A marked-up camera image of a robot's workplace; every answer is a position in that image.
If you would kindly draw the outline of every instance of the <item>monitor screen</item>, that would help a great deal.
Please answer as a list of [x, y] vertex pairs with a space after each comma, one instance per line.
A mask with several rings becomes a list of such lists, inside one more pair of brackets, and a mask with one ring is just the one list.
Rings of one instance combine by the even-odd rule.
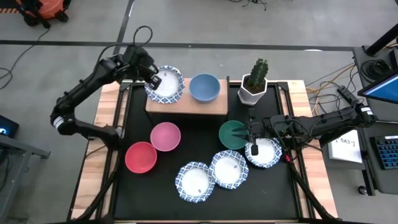
[[362, 94], [368, 98], [398, 103], [398, 73], [370, 88], [366, 88]]
[[0, 134], [13, 138], [18, 127], [19, 124], [0, 115]]

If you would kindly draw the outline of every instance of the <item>cactus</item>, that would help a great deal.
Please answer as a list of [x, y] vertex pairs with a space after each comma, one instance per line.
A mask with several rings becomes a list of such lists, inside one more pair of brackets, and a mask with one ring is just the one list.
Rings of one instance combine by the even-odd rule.
[[254, 65], [253, 69], [251, 70], [249, 78], [246, 80], [246, 88], [251, 93], [256, 93], [260, 87], [263, 87], [265, 81], [264, 78], [266, 77], [268, 72], [268, 63], [267, 60], [259, 58]]

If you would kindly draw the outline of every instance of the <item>blue and white paper bowl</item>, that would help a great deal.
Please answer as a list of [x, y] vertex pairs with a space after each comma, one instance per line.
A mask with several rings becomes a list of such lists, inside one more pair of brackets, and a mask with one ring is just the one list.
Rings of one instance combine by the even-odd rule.
[[240, 153], [226, 150], [214, 155], [210, 171], [220, 187], [233, 190], [247, 179], [249, 167]]
[[204, 202], [213, 192], [215, 179], [202, 162], [189, 162], [175, 178], [180, 197], [188, 202]]
[[156, 90], [145, 84], [145, 92], [148, 97], [156, 103], [175, 103], [181, 99], [185, 89], [184, 78], [180, 71], [171, 65], [159, 67], [157, 76], [162, 79]]
[[251, 142], [246, 143], [244, 153], [248, 161], [258, 167], [262, 168], [270, 168], [273, 165], [277, 164], [281, 155], [282, 155], [282, 147], [279, 144], [279, 141], [274, 139], [260, 138], [256, 139], [256, 144], [259, 148], [259, 154], [253, 156], [251, 154], [251, 146], [253, 145]]

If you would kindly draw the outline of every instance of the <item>green bowl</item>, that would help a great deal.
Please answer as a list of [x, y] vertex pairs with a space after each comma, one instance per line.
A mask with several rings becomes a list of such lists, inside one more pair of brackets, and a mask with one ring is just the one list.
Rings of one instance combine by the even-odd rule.
[[233, 134], [249, 134], [248, 131], [232, 131], [235, 128], [242, 128], [244, 124], [239, 121], [227, 121], [218, 131], [221, 143], [228, 149], [241, 149], [247, 143], [246, 140], [233, 136]]

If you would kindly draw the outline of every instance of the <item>wooden platform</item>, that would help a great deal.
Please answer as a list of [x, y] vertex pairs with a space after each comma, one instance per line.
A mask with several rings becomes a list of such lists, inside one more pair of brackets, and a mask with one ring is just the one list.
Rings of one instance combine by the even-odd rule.
[[211, 103], [199, 103], [189, 92], [190, 78], [184, 78], [185, 91], [176, 103], [156, 103], [150, 98], [147, 100], [146, 111], [152, 113], [187, 113], [226, 115], [228, 113], [228, 84], [220, 81], [220, 94]]
[[[292, 101], [293, 111], [295, 116], [312, 116], [310, 103], [308, 102], [307, 92], [305, 90], [304, 81], [302, 80], [279, 80], [269, 82], [288, 82], [290, 90], [290, 99]], [[99, 99], [97, 114], [95, 117], [95, 125], [104, 126], [105, 124], [112, 125], [114, 111], [116, 107], [116, 100], [118, 98], [119, 85], [112, 83], [103, 87], [101, 98]], [[282, 104], [284, 106], [284, 113], [288, 114], [286, 97], [284, 91], [281, 91]], [[119, 124], [122, 124], [124, 117], [124, 105], [126, 104], [126, 96], [123, 97], [123, 105], [120, 114]], [[312, 141], [310, 144], [319, 147], [318, 141]], [[87, 153], [101, 147], [103, 143], [100, 140], [90, 141]], [[306, 147], [303, 151], [303, 159], [307, 171], [307, 177], [310, 184], [311, 191], [315, 194], [320, 203], [326, 210], [337, 217], [337, 211], [333, 196], [330, 189], [328, 174], [326, 173], [325, 163], [323, 161], [322, 153], [311, 147]], [[113, 161], [116, 158], [117, 152], [113, 152]], [[104, 163], [106, 160], [106, 148], [90, 155], [83, 164], [83, 169], [78, 184], [78, 191], [76, 199], [72, 206], [72, 218], [79, 217], [86, 207], [95, 198], [101, 186], [101, 179], [104, 171]], [[110, 190], [104, 201], [102, 214], [107, 214], [109, 208]], [[300, 203], [304, 217], [308, 217], [307, 203], [305, 195], [299, 189]]]

